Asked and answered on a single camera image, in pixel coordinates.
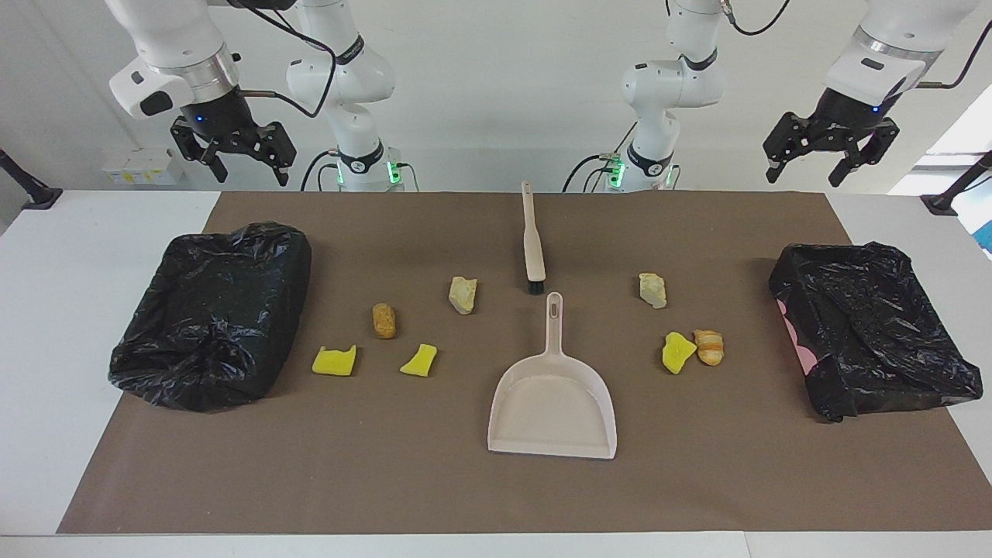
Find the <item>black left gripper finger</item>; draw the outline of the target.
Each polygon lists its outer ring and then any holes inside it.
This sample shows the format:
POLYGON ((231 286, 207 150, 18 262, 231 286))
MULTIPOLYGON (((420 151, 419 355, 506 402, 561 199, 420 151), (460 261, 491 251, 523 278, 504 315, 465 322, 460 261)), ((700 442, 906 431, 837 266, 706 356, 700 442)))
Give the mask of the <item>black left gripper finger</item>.
POLYGON ((808 154, 808 118, 784 113, 764 141, 766 180, 775 184, 787 163, 808 154))
POLYGON ((882 120, 869 129, 839 128, 828 134, 829 146, 843 157, 828 175, 830 186, 837 188, 853 172, 864 165, 878 164, 900 128, 894 120, 882 120))

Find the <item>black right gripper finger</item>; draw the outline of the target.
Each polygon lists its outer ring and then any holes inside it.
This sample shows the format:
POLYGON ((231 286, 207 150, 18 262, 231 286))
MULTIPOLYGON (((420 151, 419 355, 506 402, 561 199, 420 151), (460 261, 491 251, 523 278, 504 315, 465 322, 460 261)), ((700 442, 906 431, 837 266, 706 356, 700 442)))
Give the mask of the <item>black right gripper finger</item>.
POLYGON ((280 187, 287 187, 288 170, 294 165, 297 149, 282 122, 256 127, 256 159, 274 173, 280 187))
POLYGON ((194 128, 185 118, 176 118, 171 124, 171 136, 176 142, 178 152, 185 161, 198 162, 212 172, 219 183, 224 183, 228 177, 228 171, 224 163, 220 160, 217 152, 219 143, 210 139, 208 145, 203 146, 195 134, 194 128))

